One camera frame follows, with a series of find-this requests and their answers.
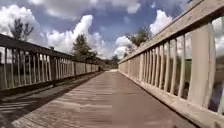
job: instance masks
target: handrail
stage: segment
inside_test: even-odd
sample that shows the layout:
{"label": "handrail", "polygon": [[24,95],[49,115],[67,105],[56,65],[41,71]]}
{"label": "handrail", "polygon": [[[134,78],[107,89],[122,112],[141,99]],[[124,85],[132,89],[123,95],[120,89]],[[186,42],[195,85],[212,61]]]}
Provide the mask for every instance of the handrail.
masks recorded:
{"label": "handrail", "polygon": [[56,84],[67,78],[97,72],[99,65],[72,55],[0,34],[0,91]]}
{"label": "handrail", "polygon": [[172,23],[165,27],[160,33],[152,39],[138,47],[134,52],[123,58],[119,63],[122,63],[149,48],[160,45],[172,38],[176,38],[184,33],[190,32],[203,24],[206,24],[211,19],[218,18],[223,13],[222,0],[203,0],[185,11],[181,16],[177,17]]}
{"label": "handrail", "polygon": [[213,22],[221,19],[223,30],[223,12],[224,0],[199,1],[122,59],[119,72],[198,126],[224,127],[224,63]]}

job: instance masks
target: cloud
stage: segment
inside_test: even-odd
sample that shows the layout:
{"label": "cloud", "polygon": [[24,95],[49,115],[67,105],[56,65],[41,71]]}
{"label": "cloud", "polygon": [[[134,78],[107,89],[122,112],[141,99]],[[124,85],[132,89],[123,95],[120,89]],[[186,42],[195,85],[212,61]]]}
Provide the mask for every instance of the cloud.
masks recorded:
{"label": "cloud", "polygon": [[87,43],[92,48],[93,51],[98,53],[100,58],[110,57],[107,49],[105,47],[105,41],[100,35],[100,33],[95,32],[91,34],[89,32],[92,26],[93,16],[85,15],[82,17],[81,21],[76,25],[73,31],[58,32],[56,30],[47,34],[48,43],[50,46],[54,46],[56,50],[65,53],[73,52],[73,43],[76,43],[76,38],[80,34],[86,35]]}
{"label": "cloud", "polygon": [[127,47],[120,46],[115,49],[114,54],[117,55],[117,57],[119,59],[122,59],[124,57],[124,54],[126,53],[126,51],[127,51]]}
{"label": "cloud", "polygon": [[132,42],[125,36],[121,36],[117,38],[115,44],[117,45],[117,48],[114,51],[114,54],[118,56],[119,59],[122,59],[124,57],[124,54],[127,53],[128,45],[132,45]]}
{"label": "cloud", "polygon": [[155,4],[169,13],[182,12],[189,0],[154,0]]}
{"label": "cloud", "polygon": [[10,5],[8,7],[2,7],[0,10],[0,33],[8,36],[12,36],[9,26],[13,26],[14,20],[21,18],[22,22],[30,23],[34,27],[33,32],[30,34],[28,41],[39,45],[44,45],[46,41],[39,23],[36,21],[33,13],[30,9],[25,7],[18,7],[17,5]]}
{"label": "cloud", "polygon": [[156,7],[156,2],[153,1],[152,5],[150,6],[152,9],[154,9]]}
{"label": "cloud", "polygon": [[53,46],[55,50],[72,53],[73,43],[75,43],[77,36],[79,34],[85,34],[89,46],[98,53],[99,57],[110,56],[107,52],[108,50],[105,48],[105,41],[100,33],[89,33],[93,21],[92,15],[83,16],[72,31],[58,32],[57,30],[52,30],[47,33],[42,31],[32,11],[25,7],[18,7],[17,5],[11,5],[9,7],[3,6],[0,10],[0,15],[0,33],[4,35],[12,36],[9,25],[13,25],[16,18],[21,18],[22,22],[28,22],[34,26],[34,31],[28,38],[28,42],[30,43],[44,47]]}
{"label": "cloud", "polygon": [[115,44],[118,46],[127,46],[127,45],[131,44],[131,41],[127,37],[121,36],[121,37],[117,38]]}
{"label": "cloud", "polygon": [[150,24],[150,31],[155,35],[172,22],[172,20],[173,18],[168,16],[164,11],[157,10],[156,20],[154,23]]}
{"label": "cloud", "polygon": [[222,18],[218,18],[212,22],[215,36],[216,56],[224,55],[224,26]]}
{"label": "cloud", "polygon": [[58,18],[76,20],[86,11],[107,9],[106,6],[123,8],[130,14],[141,7],[140,0],[27,0],[30,4],[43,6],[46,12]]}

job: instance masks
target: wooden bridge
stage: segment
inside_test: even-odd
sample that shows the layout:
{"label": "wooden bridge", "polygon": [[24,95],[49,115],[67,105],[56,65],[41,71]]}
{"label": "wooden bridge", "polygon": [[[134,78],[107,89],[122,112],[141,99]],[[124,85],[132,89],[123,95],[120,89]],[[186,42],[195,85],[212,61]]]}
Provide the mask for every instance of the wooden bridge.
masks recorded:
{"label": "wooden bridge", "polygon": [[0,125],[224,128],[223,15],[224,0],[193,0],[118,70],[105,72],[0,35]]}

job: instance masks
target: vegetation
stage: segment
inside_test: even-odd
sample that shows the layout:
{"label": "vegetation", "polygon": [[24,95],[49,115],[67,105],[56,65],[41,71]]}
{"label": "vegetation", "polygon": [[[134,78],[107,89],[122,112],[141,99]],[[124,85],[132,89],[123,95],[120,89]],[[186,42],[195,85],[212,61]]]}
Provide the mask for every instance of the vegetation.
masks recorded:
{"label": "vegetation", "polygon": [[85,62],[96,62],[96,52],[91,52],[92,49],[88,46],[85,35],[79,35],[74,43],[74,57],[77,60]]}
{"label": "vegetation", "polygon": [[119,62],[117,56],[105,60],[98,58],[97,53],[88,46],[86,36],[83,34],[79,35],[74,43],[74,57],[78,61],[100,64],[105,68],[117,68]]}
{"label": "vegetation", "polygon": [[151,38],[147,27],[141,27],[136,34],[126,34],[126,37],[131,40],[137,47]]}
{"label": "vegetation", "polygon": [[28,36],[34,30],[34,27],[30,27],[30,24],[23,23],[20,18],[14,20],[13,26],[9,26],[12,36],[17,40],[27,41]]}

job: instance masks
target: wooden plank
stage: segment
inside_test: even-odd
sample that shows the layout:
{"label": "wooden plank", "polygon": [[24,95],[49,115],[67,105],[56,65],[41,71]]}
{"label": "wooden plank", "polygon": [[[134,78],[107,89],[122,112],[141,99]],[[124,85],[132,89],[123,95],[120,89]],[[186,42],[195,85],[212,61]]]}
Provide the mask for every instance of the wooden plank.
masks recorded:
{"label": "wooden plank", "polygon": [[202,128],[222,128],[224,127],[224,116],[208,110],[207,108],[195,105],[185,99],[173,94],[161,91],[155,86],[131,79],[140,87],[158,98],[160,101],[171,107],[176,112],[188,118]]}

